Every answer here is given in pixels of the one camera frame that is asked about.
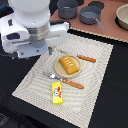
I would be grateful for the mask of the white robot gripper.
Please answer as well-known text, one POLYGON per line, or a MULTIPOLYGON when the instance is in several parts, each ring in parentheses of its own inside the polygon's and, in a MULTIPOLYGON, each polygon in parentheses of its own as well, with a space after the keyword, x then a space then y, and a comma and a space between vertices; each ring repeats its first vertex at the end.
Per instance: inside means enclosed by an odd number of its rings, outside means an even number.
POLYGON ((59 20, 40 28, 26 28, 10 14, 0 19, 2 47, 6 53, 16 52, 19 58, 42 55, 47 49, 52 55, 52 47, 67 41, 69 27, 69 22, 59 20))

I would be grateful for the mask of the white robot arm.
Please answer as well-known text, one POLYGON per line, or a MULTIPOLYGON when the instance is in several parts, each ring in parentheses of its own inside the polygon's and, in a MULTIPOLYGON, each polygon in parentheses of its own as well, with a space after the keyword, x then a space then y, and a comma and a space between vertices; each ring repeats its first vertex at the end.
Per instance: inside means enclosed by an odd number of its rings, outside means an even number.
POLYGON ((13 13, 0 19, 3 50, 9 57, 29 58, 64 44, 70 24, 50 21, 50 0, 8 0, 13 13))

